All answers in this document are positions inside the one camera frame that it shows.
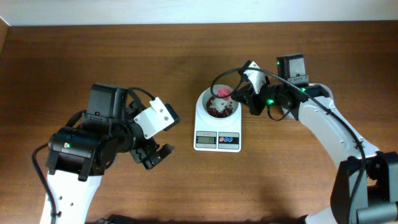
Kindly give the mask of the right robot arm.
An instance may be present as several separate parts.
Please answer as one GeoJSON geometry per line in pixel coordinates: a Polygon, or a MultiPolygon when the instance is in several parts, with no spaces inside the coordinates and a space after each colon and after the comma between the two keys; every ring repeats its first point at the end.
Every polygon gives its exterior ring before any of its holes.
{"type": "Polygon", "coordinates": [[[382,152],[360,135],[338,111],[331,91],[311,84],[302,54],[277,58],[279,85],[271,72],[247,61],[237,71],[246,86],[232,98],[259,115],[280,106],[320,141],[338,168],[330,206],[300,223],[392,223],[397,221],[397,153],[382,152]]]}

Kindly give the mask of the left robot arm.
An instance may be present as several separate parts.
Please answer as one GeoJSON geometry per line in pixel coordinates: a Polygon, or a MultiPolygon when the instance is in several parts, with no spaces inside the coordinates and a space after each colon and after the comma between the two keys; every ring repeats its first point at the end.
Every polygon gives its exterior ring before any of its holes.
{"type": "Polygon", "coordinates": [[[86,110],[75,113],[49,142],[32,153],[46,191],[41,223],[84,223],[104,173],[120,153],[151,170],[174,149],[154,136],[179,122],[172,106],[150,96],[145,107],[138,88],[96,83],[86,110]]]}

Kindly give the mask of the pink measuring scoop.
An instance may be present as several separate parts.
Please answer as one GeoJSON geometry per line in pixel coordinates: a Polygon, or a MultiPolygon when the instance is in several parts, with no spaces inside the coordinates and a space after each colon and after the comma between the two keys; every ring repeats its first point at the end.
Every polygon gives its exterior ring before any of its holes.
{"type": "Polygon", "coordinates": [[[217,96],[224,101],[229,101],[231,99],[232,90],[229,87],[222,86],[217,90],[217,96]]]}

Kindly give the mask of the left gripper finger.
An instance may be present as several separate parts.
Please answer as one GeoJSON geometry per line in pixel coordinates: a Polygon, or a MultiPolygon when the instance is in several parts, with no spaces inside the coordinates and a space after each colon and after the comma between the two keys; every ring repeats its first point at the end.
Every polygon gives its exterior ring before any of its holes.
{"type": "Polygon", "coordinates": [[[175,149],[170,144],[165,144],[158,151],[149,153],[149,155],[143,160],[143,165],[146,170],[153,169],[156,165],[162,162],[172,151],[175,149]]]}
{"type": "Polygon", "coordinates": [[[168,125],[164,131],[168,131],[169,129],[171,129],[172,127],[174,127],[176,124],[179,123],[180,119],[178,114],[175,112],[175,110],[173,109],[173,107],[171,106],[171,104],[167,103],[165,104],[165,107],[167,108],[168,112],[170,113],[171,117],[173,118],[173,123],[168,125]]]}

